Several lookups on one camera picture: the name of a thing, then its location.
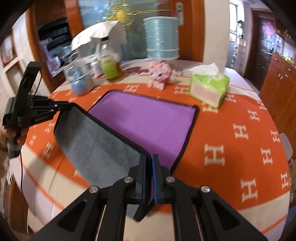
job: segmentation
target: metal bolt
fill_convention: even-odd
[[[124,178],[124,181],[125,181],[126,183],[131,183],[131,182],[133,181],[133,178],[132,178],[132,177],[125,177],[125,178]]]
[[[96,187],[96,186],[91,186],[91,187],[89,188],[89,192],[90,192],[90,193],[96,193],[98,190],[99,190],[99,188]]]
[[[175,180],[176,180],[176,179],[175,179],[174,177],[171,177],[171,176],[169,176],[169,177],[166,178],[166,181],[167,181],[168,183],[173,183]]]
[[[202,190],[202,192],[209,192],[209,191],[211,191],[210,187],[208,187],[208,186],[202,186],[200,189]]]

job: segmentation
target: black cable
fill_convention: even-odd
[[[40,83],[41,83],[41,79],[42,79],[42,73],[41,73],[41,71],[40,71],[40,74],[41,74],[41,76],[40,76],[40,80],[39,80],[39,83],[38,83],[38,86],[37,86],[37,89],[36,89],[34,95],[36,95],[37,90],[38,90],[38,88],[39,88],[39,85],[40,85]]]
[[[21,165],[21,169],[22,169],[22,151],[20,152],[20,165]],[[22,170],[22,175],[21,175],[21,180],[20,180],[20,189],[21,189],[21,191],[22,191],[22,176],[23,176],[23,170]]]

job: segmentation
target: table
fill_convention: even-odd
[[[199,116],[173,176],[188,185],[211,186],[270,241],[278,240],[288,213],[289,172],[279,133],[267,109],[246,81],[228,68],[228,92],[220,108],[213,109],[188,96],[190,77],[186,69],[200,63],[173,63],[184,69],[183,75],[163,91],[146,87],[149,76],[143,69],[148,62],[138,60],[126,67],[140,74],[133,73],[116,84],[96,79],[96,87],[80,97],[72,93],[69,84],[63,84],[50,98],[75,102],[89,110],[104,93],[117,89],[197,105]],[[24,196],[43,224],[90,186],[57,146],[53,135],[56,119],[57,115],[52,121],[31,127],[22,148]],[[20,186],[20,162],[16,158],[10,165]],[[137,241],[174,240],[170,206],[154,207],[140,223],[127,218],[124,237]]]

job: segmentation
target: pink stuffed toy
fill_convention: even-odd
[[[151,77],[151,80],[147,84],[149,88],[153,87],[163,90],[165,85],[173,83],[176,79],[177,72],[174,69],[172,70],[166,62],[158,63],[151,61],[149,69],[149,75]]]

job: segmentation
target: tissue pack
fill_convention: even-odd
[[[190,95],[218,108],[229,82],[230,78],[220,73],[214,76],[195,74],[190,80]]]

